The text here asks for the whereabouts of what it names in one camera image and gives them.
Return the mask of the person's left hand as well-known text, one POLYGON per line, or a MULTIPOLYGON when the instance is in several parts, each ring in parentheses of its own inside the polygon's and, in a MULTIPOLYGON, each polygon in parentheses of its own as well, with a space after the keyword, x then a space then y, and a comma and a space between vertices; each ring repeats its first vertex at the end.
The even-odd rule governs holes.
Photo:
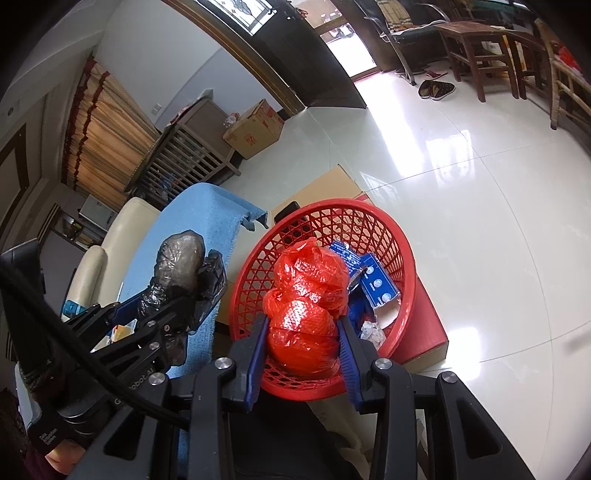
POLYGON ((77 443, 63 440, 45 455, 45 459, 54 470, 69 475, 85 453, 86 450, 77 443))

